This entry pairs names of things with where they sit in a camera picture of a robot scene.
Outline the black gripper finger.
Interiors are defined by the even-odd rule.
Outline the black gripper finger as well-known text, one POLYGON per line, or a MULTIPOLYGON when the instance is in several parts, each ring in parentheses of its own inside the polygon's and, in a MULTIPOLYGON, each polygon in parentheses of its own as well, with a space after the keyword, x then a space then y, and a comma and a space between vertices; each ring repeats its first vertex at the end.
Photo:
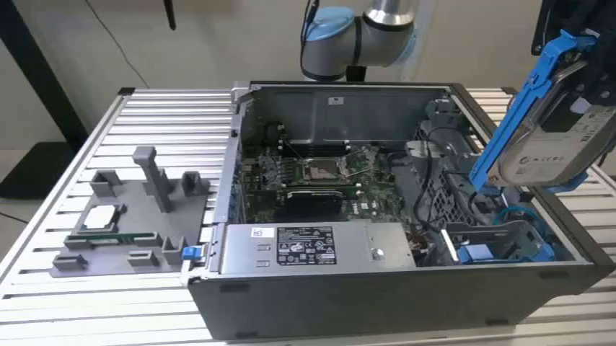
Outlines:
POLYGON ((546 132, 568 132, 582 118, 583 113, 574 112, 571 107, 580 97, 580 92, 563 92, 552 101, 548 114, 543 120, 546 132))

